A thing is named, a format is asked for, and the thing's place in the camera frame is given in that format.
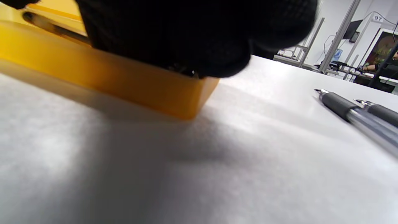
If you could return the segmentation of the person's right hand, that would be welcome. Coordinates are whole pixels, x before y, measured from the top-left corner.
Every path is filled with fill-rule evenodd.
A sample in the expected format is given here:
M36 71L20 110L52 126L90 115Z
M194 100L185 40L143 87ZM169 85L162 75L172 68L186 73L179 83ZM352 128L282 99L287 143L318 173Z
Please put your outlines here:
M77 0L91 45L185 75L226 78L308 36L317 0Z

